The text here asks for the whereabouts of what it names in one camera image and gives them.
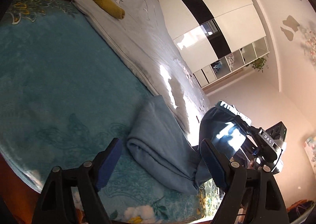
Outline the light blue fleece garment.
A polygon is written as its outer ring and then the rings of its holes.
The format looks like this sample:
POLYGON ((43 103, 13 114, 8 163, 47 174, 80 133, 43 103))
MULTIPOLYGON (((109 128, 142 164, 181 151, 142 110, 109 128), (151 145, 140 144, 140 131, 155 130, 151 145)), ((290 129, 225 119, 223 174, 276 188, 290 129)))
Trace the light blue fleece garment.
POLYGON ((191 146, 162 96, 140 110, 126 146, 134 160, 169 189, 197 195, 211 175, 198 148, 191 146))

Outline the green potted plant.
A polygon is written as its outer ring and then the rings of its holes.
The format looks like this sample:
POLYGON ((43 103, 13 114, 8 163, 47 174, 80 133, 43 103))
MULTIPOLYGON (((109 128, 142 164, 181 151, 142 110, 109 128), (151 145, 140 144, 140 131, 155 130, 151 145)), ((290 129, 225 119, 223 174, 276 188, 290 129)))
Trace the green potted plant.
POLYGON ((263 73, 266 62, 267 62, 267 59, 263 56, 261 58, 257 58, 256 60, 254 60, 251 63, 251 67, 256 71, 263 73))

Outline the teal floral plush blanket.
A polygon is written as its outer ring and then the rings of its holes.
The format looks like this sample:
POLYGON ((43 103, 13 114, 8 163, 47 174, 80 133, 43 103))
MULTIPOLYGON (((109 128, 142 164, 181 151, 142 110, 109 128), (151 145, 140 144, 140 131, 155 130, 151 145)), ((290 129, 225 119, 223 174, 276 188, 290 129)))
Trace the teal floral plush blanket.
POLYGON ((1 0, 1 154, 37 192, 126 140, 155 97, 69 0, 1 0))

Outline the white and black wardrobe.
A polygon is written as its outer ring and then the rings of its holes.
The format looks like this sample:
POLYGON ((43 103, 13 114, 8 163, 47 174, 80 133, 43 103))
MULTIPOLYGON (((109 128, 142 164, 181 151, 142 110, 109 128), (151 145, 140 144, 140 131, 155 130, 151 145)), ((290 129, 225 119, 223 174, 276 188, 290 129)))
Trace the white and black wardrobe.
POLYGON ((201 87, 267 57, 252 0, 159 0, 170 37, 201 87))

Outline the light blue floral duvet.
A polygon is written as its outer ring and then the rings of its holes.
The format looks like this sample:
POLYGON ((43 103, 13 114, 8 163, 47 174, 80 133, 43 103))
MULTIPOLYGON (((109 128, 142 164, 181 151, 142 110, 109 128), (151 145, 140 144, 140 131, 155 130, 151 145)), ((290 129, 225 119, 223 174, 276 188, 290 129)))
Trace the light blue floral duvet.
POLYGON ((113 0, 125 11, 113 18, 93 0, 76 0, 96 32, 155 96, 161 95, 192 146, 211 105, 168 34, 159 0, 113 0))

